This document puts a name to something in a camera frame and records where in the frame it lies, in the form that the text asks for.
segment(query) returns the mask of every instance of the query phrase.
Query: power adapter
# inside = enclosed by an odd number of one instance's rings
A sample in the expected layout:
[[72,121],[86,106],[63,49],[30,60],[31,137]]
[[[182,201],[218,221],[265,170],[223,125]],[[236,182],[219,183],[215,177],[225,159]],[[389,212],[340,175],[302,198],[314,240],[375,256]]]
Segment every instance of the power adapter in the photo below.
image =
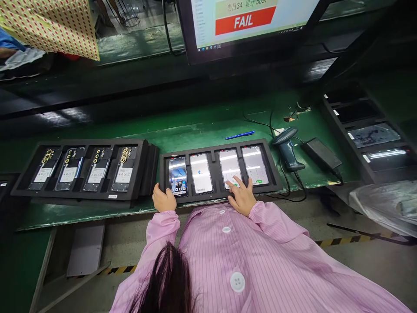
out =
[[340,180],[341,183],[339,185],[343,185],[342,176],[337,169],[337,167],[342,164],[342,161],[340,161],[318,138],[313,138],[310,141],[303,143],[301,147],[323,171],[330,171]]

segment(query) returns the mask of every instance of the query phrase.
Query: black phone tray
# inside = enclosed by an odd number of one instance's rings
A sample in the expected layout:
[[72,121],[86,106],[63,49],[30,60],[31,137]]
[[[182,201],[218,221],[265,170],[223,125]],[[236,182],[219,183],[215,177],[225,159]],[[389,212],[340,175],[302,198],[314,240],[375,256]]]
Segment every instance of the black phone tray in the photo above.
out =
[[[65,161],[66,152],[71,148],[84,147],[84,151],[78,151],[77,156],[83,157],[81,170],[69,187],[69,190],[55,191],[55,185],[60,175],[60,169]],[[112,191],[112,185],[118,170],[119,160],[121,159],[125,147],[135,147],[136,156],[133,161],[130,181],[126,184],[123,192]],[[28,190],[33,178],[35,177],[40,162],[44,158],[49,148],[58,149],[60,157],[51,175],[46,178],[40,190]],[[96,158],[98,148],[110,148],[107,150],[110,158],[107,172],[98,183],[96,192],[84,191],[85,183],[91,165]],[[146,140],[139,139],[100,139],[100,140],[62,140],[54,142],[39,142],[34,150],[24,171],[19,176],[13,187],[13,196],[29,196],[36,198],[34,202],[53,203],[62,205],[86,205],[94,203],[113,203],[120,206],[126,202],[131,206],[132,201],[139,196],[151,195],[156,180],[156,169],[158,164],[158,147],[149,144]]]
[[[274,164],[271,151],[265,139],[243,141],[239,143],[232,143],[214,147],[207,147],[201,149],[192,149],[185,151],[176,151],[162,154],[159,159],[159,184],[160,189],[165,191],[171,188],[169,183],[169,160],[173,157],[185,157],[185,165],[187,167],[187,182],[189,186],[187,197],[176,197],[177,203],[198,202],[205,200],[227,198],[231,193],[226,190],[223,183],[222,170],[218,153],[222,150],[236,150],[238,156],[238,163],[242,174],[242,179],[245,185],[248,184],[248,174],[246,172],[245,163],[242,155],[242,148],[258,146],[261,148],[261,155],[267,170],[268,185],[253,186],[253,193],[266,193],[271,191],[281,191],[284,189],[279,177],[279,173]],[[207,161],[212,178],[213,191],[205,194],[196,194],[191,173],[190,156],[195,154],[207,154]]]

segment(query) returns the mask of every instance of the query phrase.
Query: woman's right hand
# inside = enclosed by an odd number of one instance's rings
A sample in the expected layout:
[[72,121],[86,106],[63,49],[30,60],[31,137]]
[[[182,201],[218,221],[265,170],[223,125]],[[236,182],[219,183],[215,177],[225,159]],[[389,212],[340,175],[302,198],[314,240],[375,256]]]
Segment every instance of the woman's right hand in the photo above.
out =
[[245,215],[246,217],[249,217],[253,206],[256,204],[256,199],[252,191],[252,178],[249,178],[248,187],[246,187],[245,184],[237,176],[233,176],[233,178],[238,182],[240,187],[233,185],[227,180],[226,184],[229,185],[230,192],[234,193],[236,200],[233,199],[232,196],[228,196],[227,199],[236,211]]
[[158,212],[175,211],[177,208],[177,200],[172,194],[171,189],[167,188],[166,193],[159,189],[159,183],[153,188],[153,205]]

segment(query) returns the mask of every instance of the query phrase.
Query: white button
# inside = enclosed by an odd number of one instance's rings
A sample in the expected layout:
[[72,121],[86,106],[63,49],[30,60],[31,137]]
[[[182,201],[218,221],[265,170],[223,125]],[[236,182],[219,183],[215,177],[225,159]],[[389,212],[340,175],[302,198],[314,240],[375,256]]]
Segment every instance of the white button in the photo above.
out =
[[233,291],[241,293],[245,289],[245,278],[242,273],[234,272],[230,276],[230,285],[232,286]]

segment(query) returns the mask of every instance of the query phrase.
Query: monitor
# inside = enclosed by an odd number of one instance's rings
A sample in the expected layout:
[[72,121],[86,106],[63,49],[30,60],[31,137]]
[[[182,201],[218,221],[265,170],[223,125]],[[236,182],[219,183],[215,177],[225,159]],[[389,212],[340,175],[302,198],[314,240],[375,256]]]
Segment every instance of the monitor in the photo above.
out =
[[190,64],[297,47],[327,0],[180,0]]

